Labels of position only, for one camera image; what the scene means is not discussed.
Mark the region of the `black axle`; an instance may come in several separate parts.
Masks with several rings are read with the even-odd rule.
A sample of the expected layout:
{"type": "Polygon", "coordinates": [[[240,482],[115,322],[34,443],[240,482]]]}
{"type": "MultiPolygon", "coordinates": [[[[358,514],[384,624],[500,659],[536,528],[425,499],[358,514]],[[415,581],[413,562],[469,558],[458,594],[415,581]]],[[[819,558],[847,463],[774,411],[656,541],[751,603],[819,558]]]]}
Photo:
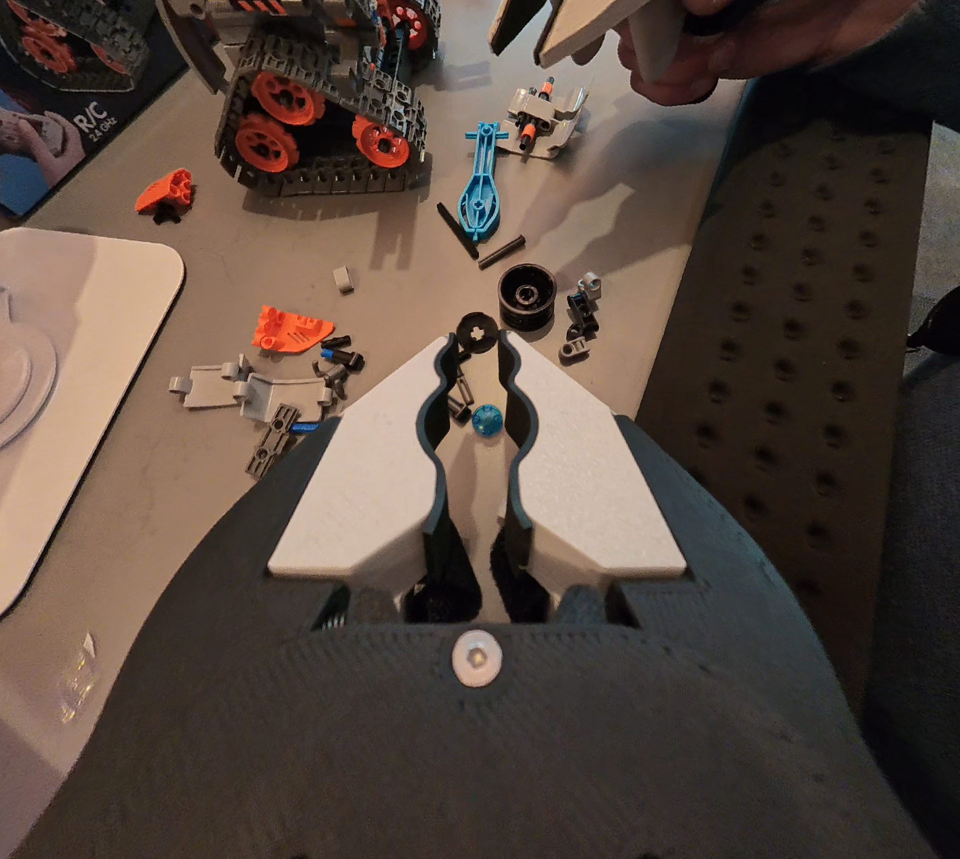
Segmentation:
{"type": "Polygon", "coordinates": [[[526,99],[524,101],[523,111],[518,113],[515,119],[515,122],[518,128],[518,146],[522,155],[525,155],[525,156],[529,156],[532,153],[534,148],[534,145],[533,145],[531,148],[527,150],[522,150],[522,147],[520,145],[522,129],[527,122],[529,122],[530,120],[538,121],[537,136],[539,136],[540,134],[550,133],[553,129],[552,118],[545,119],[543,117],[539,117],[534,114],[538,110],[542,112],[546,112],[547,108],[544,104],[549,106],[549,102],[547,99],[539,97],[540,90],[541,89],[536,90],[534,87],[530,88],[529,96],[533,98],[534,102],[533,104],[530,104],[530,101],[526,99]]]}

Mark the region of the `blue plastic separator tool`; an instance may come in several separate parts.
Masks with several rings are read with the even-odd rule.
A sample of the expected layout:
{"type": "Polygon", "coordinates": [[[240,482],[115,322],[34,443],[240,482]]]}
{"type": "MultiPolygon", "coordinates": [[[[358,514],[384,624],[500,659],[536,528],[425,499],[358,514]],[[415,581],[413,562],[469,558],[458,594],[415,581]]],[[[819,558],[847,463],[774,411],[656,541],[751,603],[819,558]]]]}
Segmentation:
{"type": "Polygon", "coordinates": [[[474,244],[485,243],[500,224],[500,198],[494,177],[497,143],[508,132],[498,121],[478,123],[465,138],[475,141],[472,172],[461,193],[458,213],[462,230],[474,244]]]}

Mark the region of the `person's right forearm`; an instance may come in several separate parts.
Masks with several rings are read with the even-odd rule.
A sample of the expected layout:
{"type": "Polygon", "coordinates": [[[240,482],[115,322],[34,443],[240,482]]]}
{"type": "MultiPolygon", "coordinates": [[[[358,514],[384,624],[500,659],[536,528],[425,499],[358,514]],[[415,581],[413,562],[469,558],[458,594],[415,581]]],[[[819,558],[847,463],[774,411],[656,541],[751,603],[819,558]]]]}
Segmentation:
{"type": "Polygon", "coordinates": [[[869,47],[820,73],[959,132],[959,0],[922,0],[869,47]]]}

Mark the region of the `short dark grey axle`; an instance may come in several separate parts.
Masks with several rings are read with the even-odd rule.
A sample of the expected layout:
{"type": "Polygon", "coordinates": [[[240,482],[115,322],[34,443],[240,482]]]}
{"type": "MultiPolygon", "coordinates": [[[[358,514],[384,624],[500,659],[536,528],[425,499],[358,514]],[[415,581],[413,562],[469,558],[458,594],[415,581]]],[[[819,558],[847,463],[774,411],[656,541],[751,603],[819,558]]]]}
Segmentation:
{"type": "Polygon", "coordinates": [[[486,270],[493,265],[503,261],[509,256],[514,255],[515,253],[523,250],[526,246],[526,238],[524,235],[518,235],[512,240],[501,245],[492,252],[487,253],[485,256],[481,257],[477,266],[479,270],[486,270]]]}

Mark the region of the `white book stand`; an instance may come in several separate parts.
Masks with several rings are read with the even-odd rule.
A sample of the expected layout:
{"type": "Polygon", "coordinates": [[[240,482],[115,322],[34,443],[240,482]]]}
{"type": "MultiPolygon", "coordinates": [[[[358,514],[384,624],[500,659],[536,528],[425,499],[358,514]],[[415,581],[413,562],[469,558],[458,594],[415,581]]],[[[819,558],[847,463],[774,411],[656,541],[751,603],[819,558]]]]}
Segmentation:
{"type": "Polygon", "coordinates": [[[2,232],[2,613],[35,572],[185,274],[161,243],[2,232]]]}

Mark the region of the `clear plastic scrap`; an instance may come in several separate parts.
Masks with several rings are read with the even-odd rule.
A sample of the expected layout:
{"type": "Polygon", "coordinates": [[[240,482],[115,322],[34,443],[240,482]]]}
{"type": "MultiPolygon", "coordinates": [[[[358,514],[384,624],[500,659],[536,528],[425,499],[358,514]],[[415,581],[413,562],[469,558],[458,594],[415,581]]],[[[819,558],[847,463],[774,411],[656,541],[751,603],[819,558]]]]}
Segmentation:
{"type": "Polygon", "coordinates": [[[100,678],[97,637],[87,630],[66,664],[56,687],[56,718],[62,725],[77,720],[100,678]]]}

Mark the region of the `black round brick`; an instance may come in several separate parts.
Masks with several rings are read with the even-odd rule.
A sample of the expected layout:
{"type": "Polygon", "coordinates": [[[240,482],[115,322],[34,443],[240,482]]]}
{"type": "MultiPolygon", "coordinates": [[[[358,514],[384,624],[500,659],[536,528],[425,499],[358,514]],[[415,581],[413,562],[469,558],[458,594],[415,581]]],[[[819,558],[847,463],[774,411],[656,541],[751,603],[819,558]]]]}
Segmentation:
{"type": "Polygon", "coordinates": [[[477,355],[490,351],[498,342],[498,322],[483,312],[465,314],[454,333],[463,355],[477,355]]]}

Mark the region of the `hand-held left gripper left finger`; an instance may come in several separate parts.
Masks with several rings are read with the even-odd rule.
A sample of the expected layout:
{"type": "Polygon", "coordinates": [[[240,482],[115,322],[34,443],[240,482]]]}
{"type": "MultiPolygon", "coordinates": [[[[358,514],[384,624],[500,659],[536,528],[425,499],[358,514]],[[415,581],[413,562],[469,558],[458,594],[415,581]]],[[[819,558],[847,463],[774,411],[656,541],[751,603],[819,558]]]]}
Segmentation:
{"type": "Polygon", "coordinates": [[[414,621],[478,615],[482,592],[437,455],[458,368],[456,337],[442,335],[330,423],[268,560],[271,576],[408,597],[414,621]]]}

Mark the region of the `orange sloped panel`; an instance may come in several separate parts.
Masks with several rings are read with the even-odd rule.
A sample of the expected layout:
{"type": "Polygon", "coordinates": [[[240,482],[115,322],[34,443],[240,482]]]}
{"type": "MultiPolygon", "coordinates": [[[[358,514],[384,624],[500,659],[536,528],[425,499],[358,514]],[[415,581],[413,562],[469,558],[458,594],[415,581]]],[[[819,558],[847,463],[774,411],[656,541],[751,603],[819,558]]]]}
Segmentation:
{"type": "Polygon", "coordinates": [[[250,344],[267,352],[301,353],[330,337],[334,329],[333,321],[263,305],[250,344]]]}

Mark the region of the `grey panel hinge assembly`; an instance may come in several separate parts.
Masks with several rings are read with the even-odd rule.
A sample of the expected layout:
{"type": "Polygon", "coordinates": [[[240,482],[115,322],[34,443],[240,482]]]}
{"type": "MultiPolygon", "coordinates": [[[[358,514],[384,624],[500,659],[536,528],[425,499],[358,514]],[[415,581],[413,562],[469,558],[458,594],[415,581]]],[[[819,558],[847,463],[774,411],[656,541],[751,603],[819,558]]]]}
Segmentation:
{"type": "MultiPolygon", "coordinates": [[[[535,86],[531,87],[534,87],[535,90],[540,90],[542,86],[543,85],[539,88],[535,86]]],[[[570,138],[576,132],[585,109],[587,98],[590,95],[590,89],[586,86],[581,86],[562,99],[556,99],[554,97],[553,89],[552,97],[548,100],[549,105],[546,103],[543,104],[546,106],[547,111],[537,110],[534,112],[534,115],[538,117],[544,119],[552,118],[553,128],[548,133],[539,134],[535,139],[532,152],[529,155],[525,155],[521,153],[519,147],[517,117],[518,114],[523,111],[526,100],[530,102],[530,105],[533,105],[535,101],[533,97],[529,96],[531,87],[518,87],[513,93],[507,106],[507,122],[500,127],[502,131],[508,133],[508,137],[499,139],[496,147],[503,152],[522,157],[525,160],[531,158],[553,160],[558,157],[560,152],[569,144],[570,138]]]]}

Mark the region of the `black spoked wheel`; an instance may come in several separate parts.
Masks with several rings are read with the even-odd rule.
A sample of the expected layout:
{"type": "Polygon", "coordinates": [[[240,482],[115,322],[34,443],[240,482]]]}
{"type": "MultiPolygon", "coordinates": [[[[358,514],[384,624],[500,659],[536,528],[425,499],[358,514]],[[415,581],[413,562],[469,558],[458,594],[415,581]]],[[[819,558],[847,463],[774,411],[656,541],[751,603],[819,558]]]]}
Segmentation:
{"type": "Polygon", "coordinates": [[[554,319],[556,296],[556,279],[548,269],[533,263],[513,265],[498,283],[501,321],[514,332],[543,329],[554,319]]]}

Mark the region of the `dark grey frame connector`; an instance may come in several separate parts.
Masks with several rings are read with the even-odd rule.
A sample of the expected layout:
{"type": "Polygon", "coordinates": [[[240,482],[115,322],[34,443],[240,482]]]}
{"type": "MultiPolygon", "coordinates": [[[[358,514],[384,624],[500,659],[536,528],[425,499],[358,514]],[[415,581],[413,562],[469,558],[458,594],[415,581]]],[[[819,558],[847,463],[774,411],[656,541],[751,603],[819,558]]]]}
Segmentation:
{"type": "Polygon", "coordinates": [[[288,404],[277,406],[246,465],[247,475],[256,480],[262,479],[276,460],[282,456],[300,413],[298,408],[288,404]]]}

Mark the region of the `black thin beam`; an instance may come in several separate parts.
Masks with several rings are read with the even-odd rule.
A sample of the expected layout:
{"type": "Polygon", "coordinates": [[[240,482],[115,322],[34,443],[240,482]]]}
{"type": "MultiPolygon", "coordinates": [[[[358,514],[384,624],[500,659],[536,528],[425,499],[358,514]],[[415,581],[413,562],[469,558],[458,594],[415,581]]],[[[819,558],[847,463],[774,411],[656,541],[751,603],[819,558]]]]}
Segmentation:
{"type": "Polygon", "coordinates": [[[566,297],[571,315],[571,324],[566,332],[566,340],[592,340],[598,332],[599,325],[594,313],[594,301],[583,291],[577,291],[566,297]]]}

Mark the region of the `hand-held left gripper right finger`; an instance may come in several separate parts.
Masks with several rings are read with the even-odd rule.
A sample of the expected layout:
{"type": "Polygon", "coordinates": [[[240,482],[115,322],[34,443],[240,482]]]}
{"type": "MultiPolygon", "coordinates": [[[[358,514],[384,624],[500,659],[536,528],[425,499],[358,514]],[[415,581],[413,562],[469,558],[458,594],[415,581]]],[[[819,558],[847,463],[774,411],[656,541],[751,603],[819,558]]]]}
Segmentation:
{"type": "Polygon", "coordinates": [[[564,596],[602,603],[676,581],[688,561],[633,440],[640,432],[515,332],[501,332],[492,582],[511,623],[544,623],[564,596]]]}

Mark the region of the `orange curved piece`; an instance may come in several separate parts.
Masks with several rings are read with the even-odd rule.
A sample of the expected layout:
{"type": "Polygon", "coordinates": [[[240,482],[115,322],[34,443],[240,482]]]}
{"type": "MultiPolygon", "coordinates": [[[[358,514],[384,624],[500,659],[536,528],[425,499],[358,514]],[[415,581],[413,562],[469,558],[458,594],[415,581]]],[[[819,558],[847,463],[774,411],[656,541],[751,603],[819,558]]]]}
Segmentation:
{"type": "Polygon", "coordinates": [[[193,205],[194,183],[189,169],[174,169],[153,181],[138,196],[135,210],[161,225],[179,223],[193,205]]]}

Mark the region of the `grey orange toy tracked robot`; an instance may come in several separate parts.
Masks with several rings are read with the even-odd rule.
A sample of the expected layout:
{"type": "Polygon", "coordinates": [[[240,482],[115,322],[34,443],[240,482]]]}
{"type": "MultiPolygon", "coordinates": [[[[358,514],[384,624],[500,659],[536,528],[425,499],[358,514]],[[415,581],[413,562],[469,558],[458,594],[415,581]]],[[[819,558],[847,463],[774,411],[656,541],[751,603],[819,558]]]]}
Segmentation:
{"type": "Polygon", "coordinates": [[[214,153],[263,197],[402,192],[426,154],[414,74],[440,0],[154,0],[223,105],[214,153]]]}

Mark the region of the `blue kit box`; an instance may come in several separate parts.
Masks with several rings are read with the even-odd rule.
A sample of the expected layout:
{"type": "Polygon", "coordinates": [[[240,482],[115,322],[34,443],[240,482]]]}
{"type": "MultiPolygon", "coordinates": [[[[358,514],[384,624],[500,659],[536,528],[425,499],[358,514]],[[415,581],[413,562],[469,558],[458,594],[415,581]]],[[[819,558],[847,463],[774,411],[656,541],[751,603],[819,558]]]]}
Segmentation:
{"type": "Polygon", "coordinates": [[[33,211],[185,71],[154,0],[1,0],[2,218],[33,211]]]}

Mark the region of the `black dimpled pad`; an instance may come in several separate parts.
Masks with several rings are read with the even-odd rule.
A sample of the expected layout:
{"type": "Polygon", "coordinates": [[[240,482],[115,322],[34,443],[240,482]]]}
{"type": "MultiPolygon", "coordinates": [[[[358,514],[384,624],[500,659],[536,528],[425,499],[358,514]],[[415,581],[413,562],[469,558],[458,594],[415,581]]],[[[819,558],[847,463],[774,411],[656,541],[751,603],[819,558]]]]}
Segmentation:
{"type": "Polygon", "coordinates": [[[862,705],[930,124],[819,117],[726,169],[637,423],[742,525],[862,705]]]}

